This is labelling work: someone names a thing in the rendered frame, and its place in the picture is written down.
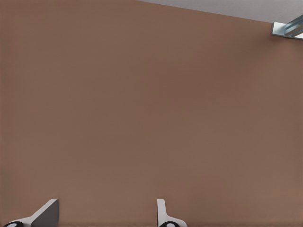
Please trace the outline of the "silver frame post with foot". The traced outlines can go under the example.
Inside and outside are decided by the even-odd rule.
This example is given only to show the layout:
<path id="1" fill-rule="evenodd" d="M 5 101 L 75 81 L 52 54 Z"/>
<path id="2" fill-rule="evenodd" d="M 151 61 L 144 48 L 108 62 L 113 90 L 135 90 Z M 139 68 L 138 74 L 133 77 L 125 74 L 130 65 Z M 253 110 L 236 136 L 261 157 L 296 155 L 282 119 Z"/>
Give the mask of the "silver frame post with foot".
<path id="1" fill-rule="evenodd" d="M 271 35 L 303 40 L 303 14 L 286 24 L 274 22 Z"/>

